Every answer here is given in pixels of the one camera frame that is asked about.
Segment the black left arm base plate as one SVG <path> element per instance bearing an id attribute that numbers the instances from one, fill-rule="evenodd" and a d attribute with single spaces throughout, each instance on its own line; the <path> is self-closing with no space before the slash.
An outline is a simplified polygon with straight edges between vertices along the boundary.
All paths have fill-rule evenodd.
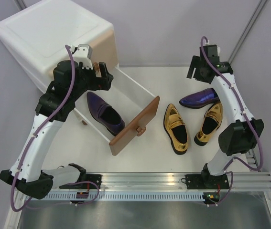
<path id="1" fill-rule="evenodd" d="M 76 183 L 65 184 L 60 186 L 60 189 L 97 189 L 100 188 L 102 183 L 101 174 L 86 174 L 81 177 Z"/>

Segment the brown-front pulled-out drawer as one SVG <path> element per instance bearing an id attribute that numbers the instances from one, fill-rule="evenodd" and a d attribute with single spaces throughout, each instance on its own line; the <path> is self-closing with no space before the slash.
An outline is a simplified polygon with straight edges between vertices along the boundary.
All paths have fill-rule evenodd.
<path id="1" fill-rule="evenodd" d="M 89 112 L 87 94 L 83 94 L 76 102 L 75 112 L 92 126 L 108 143 L 113 156 L 118 155 L 132 139 L 137 137 L 136 129 L 144 128 L 156 116 L 160 97 L 124 73 L 119 67 L 110 70 L 114 76 L 108 91 L 96 91 L 122 117 L 126 124 L 117 136 L 113 136 L 105 127 L 98 123 Z"/>

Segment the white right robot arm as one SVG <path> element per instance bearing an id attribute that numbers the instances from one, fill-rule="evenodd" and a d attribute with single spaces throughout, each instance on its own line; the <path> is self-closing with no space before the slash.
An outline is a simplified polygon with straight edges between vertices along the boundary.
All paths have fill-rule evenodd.
<path id="1" fill-rule="evenodd" d="M 233 70 L 221 62 L 217 45 L 201 45 L 200 55 L 193 56 L 188 78 L 205 82 L 217 93 L 224 108 L 228 126 L 218 137 L 219 150 L 206 163 L 199 175 L 187 175 L 188 189 L 228 189 L 227 168 L 240 155 L 255 146 L 261 147 L 259 137 L 264 129 L 261 119 L 255 119 L 238 91 Z"/>

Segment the purple metallic loafer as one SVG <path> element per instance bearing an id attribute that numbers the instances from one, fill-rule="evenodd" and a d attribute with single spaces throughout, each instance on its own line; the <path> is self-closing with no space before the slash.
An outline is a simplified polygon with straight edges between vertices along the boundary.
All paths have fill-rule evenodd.
<path id="1" fill-rule="evenodd" d="M 207 88 L 197 93 L 190 94 L 179 100 L 181 106 L 200 109 L 208 104 L 219 102 L 220 99 L 213 88 Z"/>
<path id="2" fill-rule="evenodd" d="M 113 136 L 118 135 L 125 128 L 125 122 L 120 114 L 97 94 L 87 93 L 87 105 L 92 117 Z"/>

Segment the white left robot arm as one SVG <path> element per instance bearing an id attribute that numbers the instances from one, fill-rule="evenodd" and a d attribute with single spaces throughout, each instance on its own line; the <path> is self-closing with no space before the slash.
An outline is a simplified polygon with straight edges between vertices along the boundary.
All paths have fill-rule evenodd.
<path id="1" fill-rule="evenodd" d="M 86 91 L 105 90 L 111 87 L 111 75 L 104 62 L 99 62 L 101 76 L 86 69 L 82 62 L 61 61 L 53 70 L 54 80 L 40 97 L 35 109 L 33 126 L 26 146 L 10 169 L 0 173 L 0 180 L 35 199 L 43 199 L 53 188 L 83 188 L 87 183 L 86 170 L 70 163 L 53 170 L 42 170 L 49 147 L 75 108 L 75 102 Z"/>

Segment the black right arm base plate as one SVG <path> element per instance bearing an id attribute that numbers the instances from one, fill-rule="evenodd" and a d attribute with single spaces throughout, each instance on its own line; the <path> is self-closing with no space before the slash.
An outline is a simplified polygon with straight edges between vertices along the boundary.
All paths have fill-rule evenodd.
<path id="1" fill-rule="evenodd" d="M 201 174 L 185 175 L 186 186 L 189 190 L 202 189 L 229 189 L 229 181 L 227 175 L 220 176 L 203 176 Z"/>

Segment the beige drawer front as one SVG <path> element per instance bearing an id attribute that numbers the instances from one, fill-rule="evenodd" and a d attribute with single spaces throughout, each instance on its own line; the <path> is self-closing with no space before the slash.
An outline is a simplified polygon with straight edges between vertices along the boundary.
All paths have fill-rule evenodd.
<path id="1" fill-rule="evenodd" d="M 91 61 L 92 63 L 104 62 L 108 70 L 113 69 L 119 63 L 115 33 L 112 29 L 97 36 L 89 43 L 92 48 Z"/>

